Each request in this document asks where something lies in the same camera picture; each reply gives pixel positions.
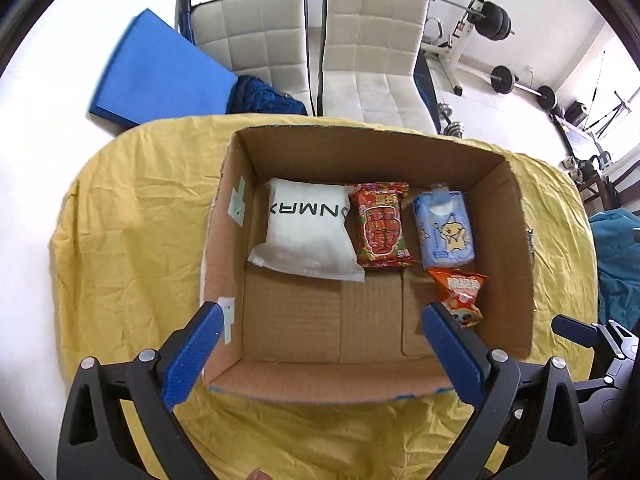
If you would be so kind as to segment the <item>operator hand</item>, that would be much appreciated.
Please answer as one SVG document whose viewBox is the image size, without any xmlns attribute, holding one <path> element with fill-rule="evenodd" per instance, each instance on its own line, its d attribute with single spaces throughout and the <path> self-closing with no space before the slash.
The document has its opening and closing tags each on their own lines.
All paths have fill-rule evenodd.
<svg viewBox="0 0 640 480">
<path fill-rule="evenodd" d="M 272 478 L 265 471 L 256 468 L 247 476 L 246 480 L 272 480 Z"/>
</svg>

